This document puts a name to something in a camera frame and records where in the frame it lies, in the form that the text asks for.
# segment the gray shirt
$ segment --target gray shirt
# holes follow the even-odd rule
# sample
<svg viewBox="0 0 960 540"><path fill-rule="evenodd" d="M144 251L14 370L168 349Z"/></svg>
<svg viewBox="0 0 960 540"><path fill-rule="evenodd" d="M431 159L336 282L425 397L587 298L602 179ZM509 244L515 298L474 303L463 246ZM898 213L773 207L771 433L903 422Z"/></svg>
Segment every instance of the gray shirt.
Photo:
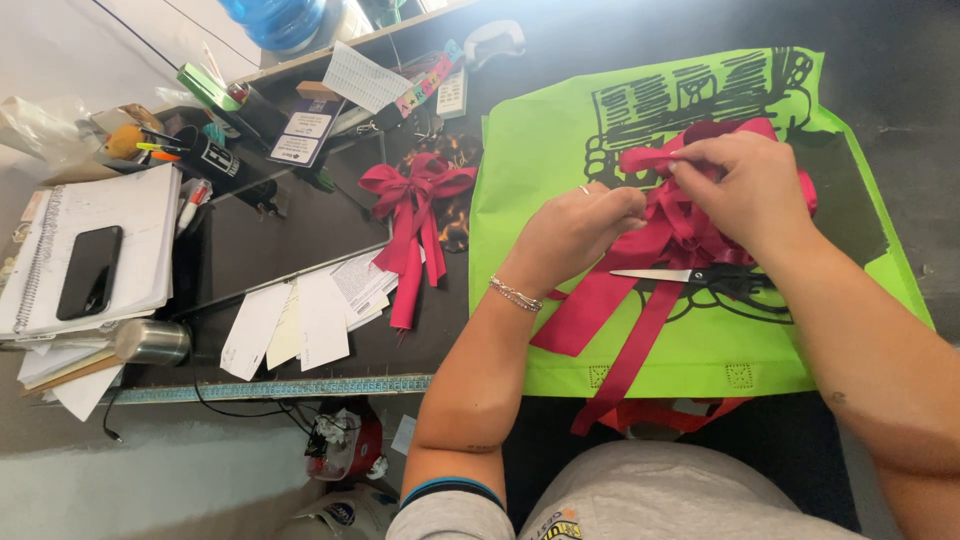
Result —
<svg viewBox="0 0 960 540"><path fill-rule="evenodd" d="M387 540L513 540L496 504L445 491L404 507ZM619 441L574 459L518 540L863 539L803 515L770 480L732 457L677 443Z"/></svg>

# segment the shirt sleeve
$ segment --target shirt sleeve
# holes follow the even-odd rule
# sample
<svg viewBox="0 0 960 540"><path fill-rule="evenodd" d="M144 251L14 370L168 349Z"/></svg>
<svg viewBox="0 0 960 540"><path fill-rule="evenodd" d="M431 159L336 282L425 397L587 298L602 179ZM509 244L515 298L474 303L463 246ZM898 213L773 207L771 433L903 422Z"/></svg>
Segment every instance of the shirt sleeve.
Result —
<svg viewBox="0 0 960 540"><path fill-rule="evenodd" d="M466 491L441 491L412 501L387 530L387 540L514 540L499 505Z"/></svg>

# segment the blue sleeve trim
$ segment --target blue sleeve trim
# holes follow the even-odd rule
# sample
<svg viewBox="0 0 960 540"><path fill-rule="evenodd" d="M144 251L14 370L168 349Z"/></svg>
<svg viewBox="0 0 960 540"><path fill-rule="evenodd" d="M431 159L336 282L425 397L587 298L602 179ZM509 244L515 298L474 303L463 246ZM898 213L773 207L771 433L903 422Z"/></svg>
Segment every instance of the blue sleeve trim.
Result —
<svg viewBox="0 0 960 540"><path fill-rule="evenodd" d="M416 501L430 495L431 493L440 493L442 491L466 491L467 493L472 493L474 495L479 495L484 499L496 504L500 507L501 510L506 511L506 507L503 502L500 501L500 498L493 493L486 485L471 479L465 479L462 477L442 477L439 479L428 480L413 490L403 499L403 502L400 503L400 509L402 510L407 506L407 504Z"/></svg>

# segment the beaded bracelet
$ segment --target beaded bracelet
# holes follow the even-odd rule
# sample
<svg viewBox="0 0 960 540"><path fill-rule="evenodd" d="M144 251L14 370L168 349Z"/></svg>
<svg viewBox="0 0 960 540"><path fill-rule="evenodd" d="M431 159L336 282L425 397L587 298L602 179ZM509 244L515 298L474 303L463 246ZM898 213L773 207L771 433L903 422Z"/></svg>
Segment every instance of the beaded bracelet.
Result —
<svg viewBox="0 0 960 540"><path fill-rule="evenodd" d="M493 290L499 292L503 296L506 296L511 302L523 307L524 309L529 309L531 311L540 311L543 309L543 302L524 296L519 291L503 284L503 282L498 280L496 276L490 276L490 286L493 287Z"/></svg>

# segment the scissor blade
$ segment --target scissor blade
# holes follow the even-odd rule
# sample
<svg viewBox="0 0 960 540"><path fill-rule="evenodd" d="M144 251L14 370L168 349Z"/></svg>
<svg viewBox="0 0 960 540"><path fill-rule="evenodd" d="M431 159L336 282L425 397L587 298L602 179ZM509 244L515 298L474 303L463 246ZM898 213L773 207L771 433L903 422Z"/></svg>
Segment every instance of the scissor blade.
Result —
<svg viewBox="0 0 960 540"><path fill-rule="evenodd" d="M689 282L692 270L611 270L615 276L629 278L646 278L648 280L663 280L667 282Z"/></svg>

